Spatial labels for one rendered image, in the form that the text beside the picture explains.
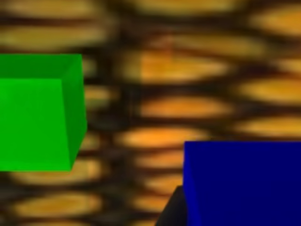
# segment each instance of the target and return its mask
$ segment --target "blue box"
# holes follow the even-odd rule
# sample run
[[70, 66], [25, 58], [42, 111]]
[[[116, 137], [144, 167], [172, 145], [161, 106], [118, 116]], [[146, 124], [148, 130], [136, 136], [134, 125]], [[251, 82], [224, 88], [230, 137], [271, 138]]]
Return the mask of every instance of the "blue box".
[[301, 226], [301, 142], [186, 142], [188, 226]]

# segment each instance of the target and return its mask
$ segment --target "blurry textured background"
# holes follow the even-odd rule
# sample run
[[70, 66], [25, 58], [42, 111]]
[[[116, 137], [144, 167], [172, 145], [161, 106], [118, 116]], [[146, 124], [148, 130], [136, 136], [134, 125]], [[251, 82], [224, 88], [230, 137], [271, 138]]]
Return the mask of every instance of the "blurry textured background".
[[1, 53], [83, 55], [89, 121], [71, 173], [0, 174], [0, 225], [153, 226], [185, 140], [301, 138], [301, 1], [2, 0], [0, 15]]

